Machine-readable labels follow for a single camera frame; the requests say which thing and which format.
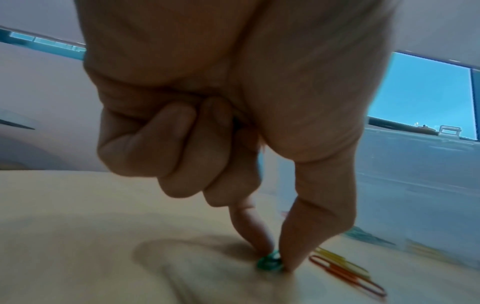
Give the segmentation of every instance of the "wooden table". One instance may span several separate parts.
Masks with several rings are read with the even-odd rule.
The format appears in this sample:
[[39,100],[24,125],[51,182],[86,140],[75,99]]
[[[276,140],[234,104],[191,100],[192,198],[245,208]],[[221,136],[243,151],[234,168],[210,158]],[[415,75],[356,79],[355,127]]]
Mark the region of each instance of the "wooden table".
[[[257,194],[278,236],[274,196]],[[1,303],[378,303],[306,261],[258,271],[225,208],[166,197],[155,180],[109,173],[0,172]],[[388,303],[479,303],[480,273],[336,237]]]

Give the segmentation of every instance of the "green paper clip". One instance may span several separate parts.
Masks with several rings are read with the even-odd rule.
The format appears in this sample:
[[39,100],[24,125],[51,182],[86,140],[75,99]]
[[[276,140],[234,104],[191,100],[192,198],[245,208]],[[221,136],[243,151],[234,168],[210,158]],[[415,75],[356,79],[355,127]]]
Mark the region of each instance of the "green paper clip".
[[256,264],[256,267],[261,270],[280,270],[283,266],[278,250],[262,257]]

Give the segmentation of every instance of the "hand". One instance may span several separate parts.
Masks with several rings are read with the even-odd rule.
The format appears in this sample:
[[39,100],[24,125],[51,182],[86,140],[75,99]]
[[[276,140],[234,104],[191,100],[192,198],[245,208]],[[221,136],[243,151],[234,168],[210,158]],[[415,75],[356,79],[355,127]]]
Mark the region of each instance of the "hand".
[[[356,145],[392,51],[389,0],[76,5],[85,69],[104,104],[99,155],[113,172],[157,176],[173,196],[203,191],[269,251],[247,198],[259,181],[258,131],[295,162],[298,198],[279,240],[287,269],[353,225]],[[212,97],[222,121],[243,122],[233,139],[232,125],[204,110]]]

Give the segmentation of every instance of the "paper clip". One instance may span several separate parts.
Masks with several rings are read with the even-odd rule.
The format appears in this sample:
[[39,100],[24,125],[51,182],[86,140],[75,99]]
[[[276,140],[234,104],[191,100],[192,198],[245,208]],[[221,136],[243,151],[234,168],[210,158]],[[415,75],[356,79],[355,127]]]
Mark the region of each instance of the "paper clip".
[[370,279],[370,273],[368,270],[358,266],[357,264],[347,261],[347,259],[345,259],[343,256],[320,247],[317,247],[315,252],[329,263],[333,263],[341,268],[345,268],[346,270],[353,272],[362,278]]
[[269,255],[262,257],[256,264],[256,267],[262,270],[280,270],[284,267],[284,264],[280,258],[279,251],[275,250]]
[[367,278],[361,277],[351,271],[348,271],[347,269],[342,268],[317,254],[310,255],[308,259],[310,260],[310,262],[314,263],[315,265],[323,268],[325,271],[339,277],[340,279],[348,283],[359,286],[360,288],[376,294],[379,297],[387,296],[387,292],[380,285],[373,283]]

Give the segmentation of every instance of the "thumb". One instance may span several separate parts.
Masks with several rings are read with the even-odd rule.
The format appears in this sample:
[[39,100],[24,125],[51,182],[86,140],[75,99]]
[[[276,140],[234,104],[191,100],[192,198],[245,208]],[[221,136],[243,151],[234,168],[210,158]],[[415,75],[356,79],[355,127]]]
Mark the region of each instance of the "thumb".
[[283,222],[279,240],[287,270],[295,270],[318,245],[353,226],[355,148],[356,144],[327,159],[295,163],[298,197]]

